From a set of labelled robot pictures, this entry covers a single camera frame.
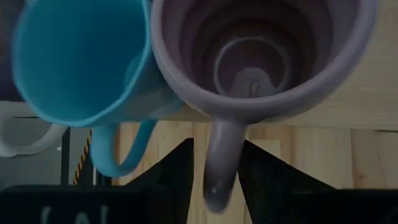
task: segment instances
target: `mug rim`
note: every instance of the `mug rim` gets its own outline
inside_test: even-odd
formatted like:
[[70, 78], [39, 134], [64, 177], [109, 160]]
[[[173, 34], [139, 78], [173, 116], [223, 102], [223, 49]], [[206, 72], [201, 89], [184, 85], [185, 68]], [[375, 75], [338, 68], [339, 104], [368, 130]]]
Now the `mug rim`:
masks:
[[329, 82], [333, 83], [335, 77], [347, 77], [351, 70], [357, 65], [371, 36], [376, 22], [378, 1], [360, 0], [358, 3], [358, 15], [355, 18], [351, 34], [347, 38], [342, 50], [335, 59], [323, 68], [313, 78], [292, 89], [272, 96], [258, 98], [232, 98], [208, 91], [193, 83], [171, 59], [169, 51], [165, 46], [162, 30], [163, 5], [166, 0], [154, 1], [152, 5], [151, 36], [156, 61], [159, 68], [165, 71], [164, 78], [173, 90], [187, 103], [197, 105], [200, 108], [264, 108], [289, 104], [301, 100], [305, 95], [317, 88], [323, 88]]
[[145, 16], [145, 20], [146, 20], [146, 24], [145, 24], [146, 32], [144, 34], [145, 35], [145, 44], [142, 48], [142, 52], [141, 52], [142, 57], [140, 58], [139, 66], [136, 68], [134, 75], [129, 80], [128, 84], [126, 85], [126, 89], [120, 94], [120, 96], [117, 100], [113, 101], [111, 104], [109, 104], [107, 107], [103, 108], [101, 111], [99, 111], [95, 115], [89, 116], [89, 117], [83, 118], [83, 119], [74, 119], [74, 120], [67, 120], [67, 121], [59, 119], [58, 117], [50, 116], [48, 113], [44, 112], [42, 109], [40, 109], [38, 106], [36, 106], [35, 103], [31, 103], [32, 98], [30, 97], [29, 94], [26, 93], [25, 89], [22, 88], [23, 83], [25, 81], [21, 76], [20, 69], [18, 66], [18, 60], [16, 60], [16, 58], [17, 58], [16, 55], [18, 54], [18, 52], [21, 51], [21, 50], [19, 50], [20, 47], [17, 47], [17, 46], [19, 46], [20, 43], [22, 42], [22, 39], [23, 39], [22, 34], [25, 31], [25, 27], [26, 27], [26, 23], [27, 23], [26, 21], [29, 19], [30, 11], [34, 10], [34, 7], [37, 7], [38, 2], [35, 1], [34, 4], [29, 4], [29, 7], [25, 7], [25, 10], [19, 16], [19, 20], [17, 22], [18, 28], [16, 28], [14, 31], [15, 38], [14, 38], [14, 41], [12, 42], [12, 55], [11, 55], [12, 66], [15, 68], [13, 77], [14, 77], [15, 86], [19, 90], [19, 93], [21, 94], [23, 99], [25, 99], [25, 102], [27, 103], [27, 105], [30, 106], [32, 111], [34, 111], [38, 115], [38, 117], [40, 117], [50, 123], [62, 124], [64, 126], [73, 126], [73, 127], [78, 127], [78, 128], [86, 127], [88, 125], [95, 123], [100, 118], [112, 113], [116, 108], [120, 107], [123, 104], [123, 102], [126, 101], [126, 99], [129, 98], [129, 95], [131, 94], [131, 92], [134, 91], [133, 90], [134, 85], [137, 83], [137, 80], [139, 79], [139, 76], [137, 76], [137, 74], [140, 73], [145, 68], [145, 62], [148, 60], [149, 55], [152, 53], [150, 34], [149, 34], [150, 28], [149, 28], [149, 22], [148, 22], [149, 17], [150, 17], [150, 11], [149, 11], [150, 8], [149, 8], [147, 0], [139, 0], [139, 1], [141, 3], [142, 10], [144, 11], [143, 15]]

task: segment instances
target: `light wood panel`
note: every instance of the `light wood panel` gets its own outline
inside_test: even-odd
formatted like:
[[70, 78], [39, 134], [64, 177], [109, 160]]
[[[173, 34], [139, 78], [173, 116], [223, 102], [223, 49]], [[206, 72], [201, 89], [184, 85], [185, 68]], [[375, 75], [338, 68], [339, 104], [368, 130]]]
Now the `light wood panel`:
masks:
[[[284, 123], [398, 130], [397, 21], [398, 1], [379, 0], [377, 28], [365, 56], [352, 76], [322, 104]], [[209, 121], [206, 116], [188, 106], [165, 119]]]
[[[118, 156], [125, 158], [139, 124], [121, 125]], [[185, 138], [195, 138], [195, 179], [188, 223], [250, 224], [239, 181], [224, 214], [212, 214], [202, 197], [203, 171], [210, 137], [209, 123], [161, 121], [137, 170], [125, 184], [161, 160]], [[255, 124], [246, 139], [296, 168], [337, 188], [398, 188], [398, 133], [335, 128]]]

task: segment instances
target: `white mug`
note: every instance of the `white mug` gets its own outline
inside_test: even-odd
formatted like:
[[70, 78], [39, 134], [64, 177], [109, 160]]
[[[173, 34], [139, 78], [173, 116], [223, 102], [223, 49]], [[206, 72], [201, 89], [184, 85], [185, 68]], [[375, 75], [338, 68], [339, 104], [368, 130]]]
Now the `white mug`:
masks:
[[33, 155], [50, 147], [62, 137], [68, 127], [53, 124], [47, 133], [30, 146], [15, 146], [6, 142], [2, 135], [6, 122], [15, 117], [36, 117], [36, 114], [25, 102], [0, 101], [0, 157], [14, 157], [16, 155]]

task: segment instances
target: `purple mug handle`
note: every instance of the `purple mug handle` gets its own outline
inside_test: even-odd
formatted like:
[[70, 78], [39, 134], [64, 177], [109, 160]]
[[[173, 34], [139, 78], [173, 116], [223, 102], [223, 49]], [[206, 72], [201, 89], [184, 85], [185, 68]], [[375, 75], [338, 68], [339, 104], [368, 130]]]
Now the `purple mug handle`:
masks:
[[212, 212], [222, 212], [231, 198], [246, 126], [226, 119], [214, 119], [211, 122], [203, 196]]

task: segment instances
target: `blue mug handle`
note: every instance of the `blue mug handle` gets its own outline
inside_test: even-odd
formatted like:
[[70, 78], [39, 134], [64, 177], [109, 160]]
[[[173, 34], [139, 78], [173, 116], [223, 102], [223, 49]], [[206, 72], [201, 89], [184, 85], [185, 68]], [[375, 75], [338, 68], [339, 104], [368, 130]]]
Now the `blue mug handle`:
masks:
[[107, 177], [122, 177], [130, 174], [144, 156], [156, 123], [156, 119], [141, 123], [130, 152], [121, 165], [119, 165], [114, 156], [114, 137], [118, 131], [118, 124], [93, 128], [90, 156], [95, 168]]

